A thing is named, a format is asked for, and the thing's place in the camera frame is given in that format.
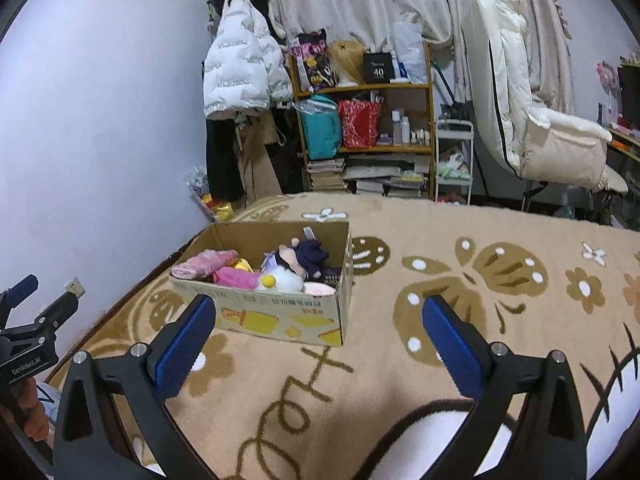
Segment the person's left hand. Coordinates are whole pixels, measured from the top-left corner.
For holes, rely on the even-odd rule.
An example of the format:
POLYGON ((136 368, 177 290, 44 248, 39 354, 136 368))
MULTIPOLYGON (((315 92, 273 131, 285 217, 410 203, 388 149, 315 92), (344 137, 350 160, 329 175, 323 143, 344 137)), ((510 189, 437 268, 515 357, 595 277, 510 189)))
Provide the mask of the person's left hand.
POLYGON ((24 434, 34 442, 42 442, 49 434, 49 419, 44 406, 38 399, 38 389, 34 378, 28 378, 16 389, 16 400, 26 419, 24 434))

